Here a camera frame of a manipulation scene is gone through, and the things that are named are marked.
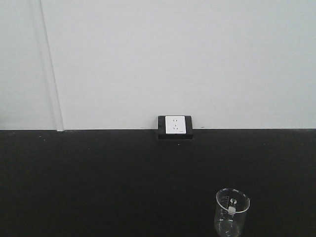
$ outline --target white outlet faceplate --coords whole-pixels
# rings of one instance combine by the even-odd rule
[[[166,134],[186,134],[186,121],[184,116],[166,116]]]

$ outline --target black countertop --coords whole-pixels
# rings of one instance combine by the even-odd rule
[[[243,237],[316,236],[316,130],[1,131],[2,237],[215,237],[215,194],[251,198]]]

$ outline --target beaker rim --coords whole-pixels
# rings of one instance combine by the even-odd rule
[[[236,193],[239,193],[240,195],[242,195],[242,196],[246,199],[247,204],[248,204],[247,208],[245,208],[245,210],[243,210],[243,211],[235,211],[235,213],[244,213],[244,212],[246,212],[246,211],[249,209],[249,207],[250,207],[250,198],[249,198],[246,194],[244,194],[243,192],[238,191],[238,190],[236,190],[236,189],[232,189],[232,188],[221,189],[220,191],[218,191],[218,192],[216,193],[216,201],[217,201],[217,204],[218,204],[222,209],[224,209],[224,210],[226,210],[226,211],[230,211],[230,210],[228,210],[227,208],[223,207],[223,206],[220,204],[220,202],[219,202],[219,200],[218,200],[218,198],[217,198],[217,196],[218,196],[221,192],[223,192],[223,191],[234,191],[234,192],[236,192]]]

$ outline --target glass beaker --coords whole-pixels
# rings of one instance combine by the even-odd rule
[[[241,235],[250,198],[235,189],[221,189],[216,194],[214,227],[221,237]]]

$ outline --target white wall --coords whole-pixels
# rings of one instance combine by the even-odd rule
[[[0,1],[0,129],[56,129],[34,3]]]
[[[50,129],[26,2],[1,1],[1,124]],[[65,129],[316,128],[315,1],[41,2]]]

